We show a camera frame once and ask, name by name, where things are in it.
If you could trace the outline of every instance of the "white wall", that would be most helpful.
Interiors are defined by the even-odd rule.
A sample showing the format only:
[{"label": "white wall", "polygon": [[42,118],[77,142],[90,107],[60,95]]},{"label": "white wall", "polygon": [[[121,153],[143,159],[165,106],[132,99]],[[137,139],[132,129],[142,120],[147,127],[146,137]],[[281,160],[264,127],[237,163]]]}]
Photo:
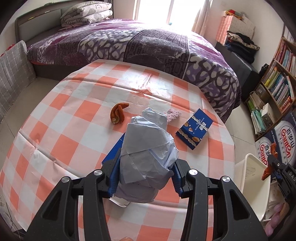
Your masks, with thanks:
[{"label": "white wall", "polygon": [[221,12],[227,9],[245,12],[256,26],[252,40],[260,50],[253,66],[260,71],[265,63],[270,64],[275,54],[283,31],[283,21],[264,0],[213,0],[204,37],[214,46]]},{"label": "white wall", "polygon": [[252,65],[260,71],[264,64],[270,64],[272,61],[283,33],[284,23],[264,0],[248,0],[248,2],[250,6],[254,6],[247,13],[256,26],[252,40],[260,47]]},{"label": "white wall", "polygon": [[57,2],[57,0],[28,0],[11,17],[2,33],[0,34],[0,55],[11,45],[15,44],[15,19],[20,15],[29,12],[35,8],[41,7],[48,2]]},{"label": "white wall", "polygon": [[114,18],[135,19],[137,0],[113,0]]}]

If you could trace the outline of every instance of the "wooden shelf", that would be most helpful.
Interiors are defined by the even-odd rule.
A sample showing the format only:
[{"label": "wooden shelf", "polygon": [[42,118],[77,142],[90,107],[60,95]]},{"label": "wooden shelf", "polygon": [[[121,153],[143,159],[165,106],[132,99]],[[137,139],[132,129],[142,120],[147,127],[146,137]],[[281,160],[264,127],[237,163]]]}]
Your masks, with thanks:
[{"label": "wooden shelf", "polygon": [[269,89],[264,85],[264,83],[262,82],[263,87],[265,88],[265,90],[267,91],[267,93],[269,93],[271,99],[274,101],[274,103],[276,104],[276,106],[278,107],[278,110],[281,112],[281,108],[279,107],[279,105],[277,104],[276,99],[274,98],[274,96],[272,95],[272,93],[269,91]]},{"label": "wooden shelf", "polygon": [[267,93],[270,96],[270,98],[268,99],[267,102],[270,104],[270,106],[271,106],[272,110],[274,111],[274,114],[275,114],[275,116],[277,118],[276,122],[272,126],[270,126],[264,133],[262,133],[260,135],[256,135],[257,137],[255,138],[255,141],[257,141],[260,138],[262,138],[267,132],[269,132],[272,128],[274,128],[283,119],[283,117],[291,110],[291,108],[296,105],[296,99],[294,99],[292,101],[292,103],[289,105],[289,107],[286,108],[285,111],[282,111],[281,108],[280,108],[280,106],[278,105],[276,99],[274,98],[274,96],[270,92],[270,90],[263,83],[264,80],[266,80],[266,78],[268,77],[267,75],[271,73],[271,68],[273,68],[274,65],[276,65],[276,67],[278,67],[278,69],[279,69],[280,72],[282,72],[286,76],[289,76],[290,81],[291,81],[291,84],[292,84],[292,91],[293,91],[294,95],[296,94],[296,77],[293,76],[278,60],[275,59],[278,51],[280,51],[280,46],[281,46],[281,44],[282,44],[283,41],[289,47],[289,49],[291,50],[291,52],[294,55],[296,55],[296,44],[293,44],[293,43],[289,42],[287,39],[285,39],[283,37],[281,39],[280,43],[279,43],[277,52],[275,53],[274,58],[273,58],[272,62],[269,65],[269,68],[267,69],[267,71],[265,72],[264,76],[262,77],[262,79],[259,81],[258,85],[255,88],[255,90],[256,90],[260,84],[263,85],[263,87],[265,88],[265,90],[267,91]]}]

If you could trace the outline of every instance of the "pillow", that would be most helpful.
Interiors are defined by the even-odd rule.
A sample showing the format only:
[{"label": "pillow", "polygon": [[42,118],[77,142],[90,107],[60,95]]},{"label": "pillow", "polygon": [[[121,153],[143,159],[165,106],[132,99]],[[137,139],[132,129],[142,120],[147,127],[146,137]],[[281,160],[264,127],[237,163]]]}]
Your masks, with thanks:
[{"label": "pillow", "polygon": [[70,7],[66,12],[64,12],[64,14],[61,16],[60,19],[64,18],[64,16],[70,14],[70,13],[73,13],[73,12],[76,12],[78,8],[81,8],[81,7],[85,7],[85,6],[89,6],[89,5],[92,5],[92,4],[108,4],[106,2],[102,2],[102,1],[87,1],[87,2],[82,2],[82,3],[78,3],[72,7]]},{"label": "pillow", "polygon": [[91,4],[85,7],[80,7],[77,8],[76,11],[67,14],[66,16],[64,16],[61,20],[61,22],[66,22],[66,21],[71,21],[74,19],[78,19],[78,18],[82,18],[85,17],[87,15],[91,15],[94,13],[98,13],[98,12],[102,12],[105,10],[109,10],[112,7],[111,3],[96,3],[96,4]]},{"label": "pillow", "polygon": [[94,13],[91,15],[87,15],[85,17],[82,18],[78,18],[78,19],[74,19],[71,21],[67,21],[65,23],[62,23],[62,27],[76,27],[76,26],[80,26],[80,25],[88,25],[88,24],[92,24],[92,23],[97,23],[100,22],[102,20],[105,20],[107,17],[112,15],[112,11],[111,10],[106,10],[106,11],[102,11],[102,12],[98,12],[98,13]]}]

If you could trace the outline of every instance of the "bed headboard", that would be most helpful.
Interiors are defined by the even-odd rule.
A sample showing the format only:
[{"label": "bed headboard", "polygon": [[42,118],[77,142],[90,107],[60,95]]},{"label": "bed headboard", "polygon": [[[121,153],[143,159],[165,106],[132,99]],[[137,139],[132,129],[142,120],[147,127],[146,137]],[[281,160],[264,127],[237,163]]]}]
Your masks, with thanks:
[{"label": "bed headboard", "polygon": [[47,3],[15,20],[16,42],[24,40],[27,46],[56,33],[61,28],[60,17],[69,7],[84,0]]}]

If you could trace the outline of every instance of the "curtain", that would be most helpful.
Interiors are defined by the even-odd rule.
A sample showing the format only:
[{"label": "curtain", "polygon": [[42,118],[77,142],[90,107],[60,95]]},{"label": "curtain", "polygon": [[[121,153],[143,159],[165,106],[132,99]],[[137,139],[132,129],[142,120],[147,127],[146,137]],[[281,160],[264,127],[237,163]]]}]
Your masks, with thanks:
[{"label": "curtain", "polygon": [[207,27],[209,11],[210,11],[210,0],[204,0],[204,4],[196,14],[191,31],[199,34],[200,36],[204,36],[205,30]]}]

